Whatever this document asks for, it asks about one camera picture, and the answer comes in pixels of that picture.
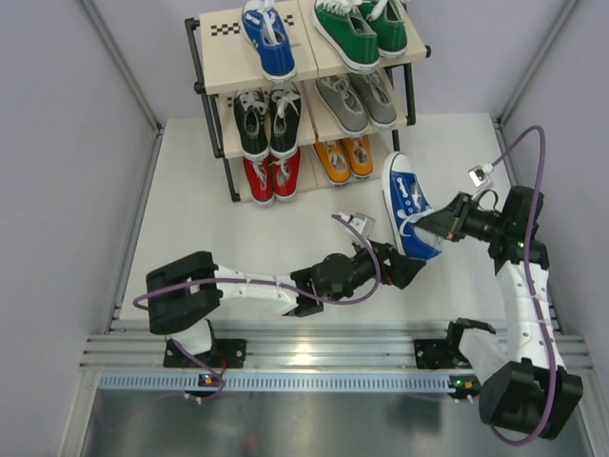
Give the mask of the blue sneaker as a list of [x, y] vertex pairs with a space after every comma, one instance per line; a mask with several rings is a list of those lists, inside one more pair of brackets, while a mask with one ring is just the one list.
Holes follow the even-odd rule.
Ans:
[[247, 41], [259, 55], [263, 76], [282, 84], [296, 76], [296, 63], [281, 14], [274, 1], [246, 1], [241, 14]]
[[440, 237], [418, 228], [416, 222], [433, 212], [408, 157], [392, 152], [383, 163], [382, 194], [397, 251], [428, 261], [442, 253]]

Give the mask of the orange sneaker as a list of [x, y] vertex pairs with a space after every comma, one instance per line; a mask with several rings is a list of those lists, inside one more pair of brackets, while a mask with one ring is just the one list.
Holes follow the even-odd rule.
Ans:
[[368, 136], [344, 138], [343, 145], [352, 175], [362, 180], [369, 178], [374, 165]]
[[328, 181], [335, 187], [346, 185], [351, 177], [351, 168], [341, 143], [318, 141], [313, 148]]

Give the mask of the grey sneaker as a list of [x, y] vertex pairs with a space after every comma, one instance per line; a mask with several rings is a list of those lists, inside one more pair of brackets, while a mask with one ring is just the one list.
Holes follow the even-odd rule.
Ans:
[[377, 71], [365, 74], [350, 72], [347, 77], [362, 100], [372, 125], [378, 129], [394, 127], [397, 112], [380, 74]]
[[315, 88], [344, 133], [351, 137], [365, 134], [368, 114], [345, 74], [317, 78]]

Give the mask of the red sneaker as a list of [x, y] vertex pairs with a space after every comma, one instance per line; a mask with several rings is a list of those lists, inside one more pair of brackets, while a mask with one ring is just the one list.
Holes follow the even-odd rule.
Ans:
[[289, 158], [272, 160], [272, 186], [280, 201], [288, 201], [297, 193], [301, 157], [301, 150], [297, 149]]
[[252, 200], [261, 206], [271, 204], [274, 200], [274, 190], [269, 158], [266, 157], [264, 160], [244, 158], [243, 164]]

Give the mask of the black sneaker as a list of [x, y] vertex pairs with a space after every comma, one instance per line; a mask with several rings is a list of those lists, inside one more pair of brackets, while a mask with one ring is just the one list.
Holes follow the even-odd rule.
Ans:
[[261, 162], [269, 155], [265, 133], [267, 101], [262, 89], [240, 89], [233, 97], [233, 117], [244, 158]]
[[298, 148], [298, 135], [303, 110], [300, 91], [294, 83], [272, 88], [269, 95], [271, 121], [270, 153], [287, 160]]

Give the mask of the green sneaker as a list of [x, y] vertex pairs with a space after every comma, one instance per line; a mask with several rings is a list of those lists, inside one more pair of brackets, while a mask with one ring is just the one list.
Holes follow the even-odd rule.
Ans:
[[397, 58], [405, 54], [408, 36], [401, 1], [362, 1], [359, 10], [365, 22], [377, 34], [381, 57]]
[[315, 30], [347, 68], [368, 73], [379, 64], [379, 40], [360, 11], [362, 4], [362, 1], [317, 0], [311, 17]]

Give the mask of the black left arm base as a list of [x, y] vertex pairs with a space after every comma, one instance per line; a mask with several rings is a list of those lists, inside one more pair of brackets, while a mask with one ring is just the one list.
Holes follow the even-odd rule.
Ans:
[[[210, 368], [242, 368], [246, 360], [246, 339], [215, 339], [211, 350], [196, 354], [188, 349], [187, 353]], [[164, 368], [198, 368], [199, 365], [188, 358], [174, 340], [166, 340], [163, 359]]]

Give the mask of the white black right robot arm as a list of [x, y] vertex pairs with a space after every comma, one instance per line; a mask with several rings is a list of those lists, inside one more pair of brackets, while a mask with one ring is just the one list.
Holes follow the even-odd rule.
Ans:
[[502, 210], [482, 209], [478, 199], [459, 193], [416, 225], [447, 241], [472, 237], [487, 244], [503, 300], [507, 348], [487, 324], [460, 318], [449, 326], [445, 358], [474, 369], [484, 424], [552, 440], [578, 405], [583, 385], [567, 372], [553, 335], [549, 256], [535, 238], [542, 205], [542, 193], [523, 186], [509, 190]]

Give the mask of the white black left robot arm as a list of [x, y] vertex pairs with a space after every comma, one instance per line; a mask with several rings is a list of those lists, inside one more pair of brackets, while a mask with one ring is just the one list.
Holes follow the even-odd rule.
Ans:
[[369, 242], [351, 257], [333, 253], [310, 268], [263, 276], [224, 268], [210, 252], [196, 251], [150, 272], [147, 292], [134, 304], [147, 310], [151, 333], [177, 341], [186, 358], [204, 368], [217, 354], [208, 316], [218, 308], [307, 317], [326, 304], [357, 304], [354, 294], [365, 283], [403, 289], [425, 264], [390, 244]]

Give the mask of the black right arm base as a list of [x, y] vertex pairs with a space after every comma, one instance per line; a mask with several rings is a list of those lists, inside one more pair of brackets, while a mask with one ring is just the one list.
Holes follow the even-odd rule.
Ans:
[[469, 361], [459, 350], [463, 333], [467, 329], [497, 332], [488, 323], [467, 318], [458, 318], [448, 324], [443, 338], [422, 338], [414, 340], [416, 366], [418, 369], [471, 368]]

